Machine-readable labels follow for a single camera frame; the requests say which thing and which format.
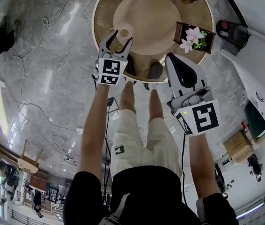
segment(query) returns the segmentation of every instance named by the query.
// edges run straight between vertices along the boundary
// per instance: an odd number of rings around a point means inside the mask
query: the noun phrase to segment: gray tile floor
[[[42,18],[54,21],[64,1],[0,0],[0,21],[6,14],[11,20],[21,21],[22,32],[15,47],[21,57],[31,51],[45,30]],[[207,1],[215,23],[221,19],[238,22],[227,0]],[[25,139],[28,139],[26,155],[31,158],[35,158],[37,152],[44,148],[40,167],[59,177],[72,178],[75,167],[64,162],[64,155],[57,145],[63,146],[66,151],[71,149],[74,160],[79,159],[81,137],[73,130],[77,126],[83,127],[95,92],[91,78],[95,72],[94,61],[98,56],[91,31],[95,3],[96,0],[68,0],[59,20],[48,28],[34,52],[23,60],[26,72],[22,83],[23,99],[20,93],[22,63],[12,57],[10,52],[0,55],[0,79],[7,83],[15,98],[11,97],[7,87],[0,87],[0,142],[20,154]],[[233,65],[219,54],[221,48],[237,52],[232,45],[216,37],[212,54],[206,56],[200,64],[208,84],[213,88],[214,97],[219,100],[221,110],[221,128],[207,134],[215,159],[225,153],[223,141],[236,131],[244,119],[243,87]],[[118,87],[111,88],[110,96],[114,96],[117,101],[123,85],[124,81],[121,81]],[[140,83],[134,88],[138,123],[145,140],[148,112],[144,108],[148,105],[149,93]],[[166,105],[171,98],[171,90],[167,84],[163,84],[158,86],[158,91],[166,123],[169,128],[176,129],[173,136],[181,151],[183,132]],[[38,107],[24,105],[23,102],[40,106],[48,119]],[[117,120],[110,120],[109,141],[112,140],[116,124]],[[188,157],[185,157],[184,165],[187,166]]]

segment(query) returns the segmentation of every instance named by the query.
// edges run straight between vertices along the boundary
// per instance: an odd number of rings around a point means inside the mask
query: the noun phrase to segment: wooden chair
[[[38,154],[36,160],[32,160],[28,157],[26,157],[24,155],[24,152],[25,152],[25,148],[26,148],[26,144],[27,144],[27,141],[28,140],[25,140],[25,143],[24,143],[24,147],[23,147],[23,151],[22,151],[22,154],[20,156],[20,158],[17,159],[18,161],[18,166],[20,168],[22,168],[23,170],[27,171],[27,172],[30,172],[30,173],[36,173],[38,172],[38,166],[39,166],[39,163],[38,163],[38,160],[39,158],[41,157],[41,154],[43,152],[43,149],[41,149],[40,153]]]

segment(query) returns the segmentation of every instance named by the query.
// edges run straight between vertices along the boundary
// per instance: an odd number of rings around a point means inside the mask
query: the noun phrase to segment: cardboard box
[[[253,152],[241,131],[238,131],[225,143],[224,147],[228,155],[237,163],[241,163],[250,157]]]

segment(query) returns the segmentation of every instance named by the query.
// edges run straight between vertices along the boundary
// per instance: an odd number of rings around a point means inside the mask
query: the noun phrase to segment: black shirt
[[[135,167],[116,174],[110,212],[103,206],[99,179],[91,173],[78,172],[65,200],[64,224],[98,225],[103,217],[116,211],[122,196],[128,193],[120,224],[201,224],[182,202],[179,177],[158,166]],[[203,202],[210,224],[238,224],[234,210],[221,194],[211,195]]]

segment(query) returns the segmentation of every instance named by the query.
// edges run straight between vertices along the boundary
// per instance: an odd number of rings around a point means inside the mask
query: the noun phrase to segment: artificial flower
[[[187,30],[186,33],[187,33],[186,39],[193,41],[195,44],[199,43],[200,38],[204,38],[204,35],[200,32],[199,27],[196,27],[194,29],[189,28],[189,30]]]
[[[180,47],[184,49],[185,53],[188,53],[189,50],[192,51],[193,48],[192,48],[192,44],[191,44],[191,41],[190,40],[183,40],[181,39],[181,41],[183,42]]]

